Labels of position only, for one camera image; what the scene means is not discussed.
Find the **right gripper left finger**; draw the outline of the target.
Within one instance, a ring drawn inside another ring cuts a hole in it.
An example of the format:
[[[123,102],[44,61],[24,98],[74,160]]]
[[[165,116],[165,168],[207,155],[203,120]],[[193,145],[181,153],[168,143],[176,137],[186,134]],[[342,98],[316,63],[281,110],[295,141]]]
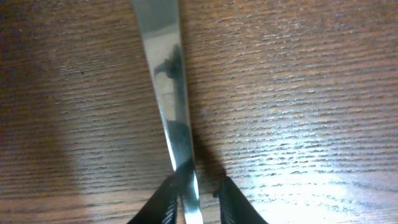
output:
[[[175,178],[170,175],[127,224],[176,224],[177,196]]]

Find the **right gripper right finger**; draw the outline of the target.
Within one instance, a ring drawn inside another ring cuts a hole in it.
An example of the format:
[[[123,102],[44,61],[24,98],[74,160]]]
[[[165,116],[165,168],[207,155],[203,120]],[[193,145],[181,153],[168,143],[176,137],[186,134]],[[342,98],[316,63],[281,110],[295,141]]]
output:
[[[220,179],[213,197],[220,202],[221,224],[268,224],[228,176]]]

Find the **large steel spoon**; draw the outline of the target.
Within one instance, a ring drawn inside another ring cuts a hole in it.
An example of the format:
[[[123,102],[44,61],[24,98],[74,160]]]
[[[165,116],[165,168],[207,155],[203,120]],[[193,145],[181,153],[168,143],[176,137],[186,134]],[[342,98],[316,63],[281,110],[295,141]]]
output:
[[[186,223],[200,208],[178,0],[132,0]]]

